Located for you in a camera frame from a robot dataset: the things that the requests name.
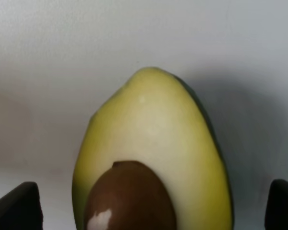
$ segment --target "avocado half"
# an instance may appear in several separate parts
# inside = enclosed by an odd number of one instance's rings
[[[91,118],[72,181],[78,230],[90,190],[116,161],[139,161],[154,171],[178,230],[233,229],[226,168],[202,106],[181,79],[141,69]]]

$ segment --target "black holder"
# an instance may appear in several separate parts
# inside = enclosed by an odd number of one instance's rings
[[[266,230],[288,230],[288,182],[274,180],[265,213]]]
[[[42,230],[38,186],[24,182],[0,199],[0,230]]]

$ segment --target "dark green skin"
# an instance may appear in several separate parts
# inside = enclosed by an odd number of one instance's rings
[[[231,215],[232,215],[232,226],[234,228],[234,224],[235,224],[235,215],[234,215],[234,202],[233,202],[233,198],[232,198],[232,190],[231,190],[231,186],[230,186],[230,182],[229,182],[229,177],[228,177],[228,171],[226,168],[226,164],[224,162],[224,157],[220,148],[220,145],[216,139],[216,133],[213,129],[212,123],[210,121],[210,118],[208,116],[207,111],[205,110],[203,104],[201,103],[201,101],[199,100],[198,96],[196,95],[195,91],[187,84],[185,83],[181,78],[174,76],[179,82],[180,84],[185,88],[185,90],[189,93],[189,95],[193,98],[194,102],[196,103],[197,107],[199,108],[201,114],[203,115],[206,125],[209,129],[210,135],[215,143],[217,152],[219,153],[219,156],[223,162],[224,168],[225,168],[225,172],[227,175],[227,184],[228,184],[228,190],[229,190],[229,195],[230,195],[230,202],[231,202]]]

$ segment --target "avocado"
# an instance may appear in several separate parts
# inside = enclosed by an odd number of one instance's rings
[[[196,95],[181,79],[158,68],[141,69],[91,118],[72,182],[78,230],[90,191],[116,161],[141,162],[157,175],[178,230],[233,229],[219,147]]]

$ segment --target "cut avocado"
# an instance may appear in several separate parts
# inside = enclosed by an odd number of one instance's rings
[[[231,230],[230,187],[192,90],[158,68],[136,72],[92,117],[76,162],[72,201],[83,229],[90,190],[116,161],[139,161],[163,182],[178,230]]]

